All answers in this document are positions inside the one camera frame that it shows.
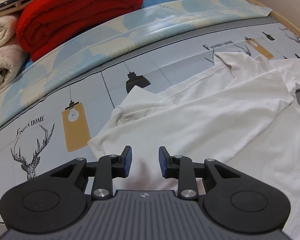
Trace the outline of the red folded blanket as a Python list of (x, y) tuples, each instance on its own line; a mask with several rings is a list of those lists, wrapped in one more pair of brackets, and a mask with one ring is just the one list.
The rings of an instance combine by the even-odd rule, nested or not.
[(19, 18), (16, 38), (37, 61), (90, 27), (141, 8), (143, 0), (33, 0)]

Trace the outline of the cream folded blanket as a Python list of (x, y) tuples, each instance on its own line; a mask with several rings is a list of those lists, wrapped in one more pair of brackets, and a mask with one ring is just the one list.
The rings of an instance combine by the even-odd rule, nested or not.
[(27, 53), (16, 38), (18, 15), (0, 16), (0, 90), (19, 73), (27, 59)]

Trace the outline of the grey deer print bedsheet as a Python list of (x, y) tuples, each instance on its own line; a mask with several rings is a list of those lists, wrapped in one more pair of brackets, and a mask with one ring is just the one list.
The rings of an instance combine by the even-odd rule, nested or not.
[(130, 73), (142, 89), (158, 94), (212, 67), (214, 53), (221, 51), (298, 59), (300, 34), (271, 15), (221, 23), (153, 42), (73, 78), (0, 127), (0, 199), (73, 157), (93, 160), (87, 143), (127, 96)]

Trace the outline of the blue leaf pattern folded sheet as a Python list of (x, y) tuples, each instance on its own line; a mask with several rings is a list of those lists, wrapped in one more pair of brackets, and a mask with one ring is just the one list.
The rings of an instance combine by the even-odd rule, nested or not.
[(127, 52), (188, 31), (270, 13), (270, 8), (246, 0), (178, 0), (117, 17), (58, 46), (0, 91), (0, 127), (59, 86)]

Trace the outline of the white t-shirt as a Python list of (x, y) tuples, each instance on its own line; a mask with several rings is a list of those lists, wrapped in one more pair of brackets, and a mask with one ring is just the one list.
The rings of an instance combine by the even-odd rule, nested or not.
[(134, 87), (88, 144), (100, 158), (133, 150), (116, 189), (174, 190), (158, 150), (216, 159), (281, 190), (291, 203), (284, 231), (300, 239), (300, 59), (216, 53), (214, 65), (158, 94)]

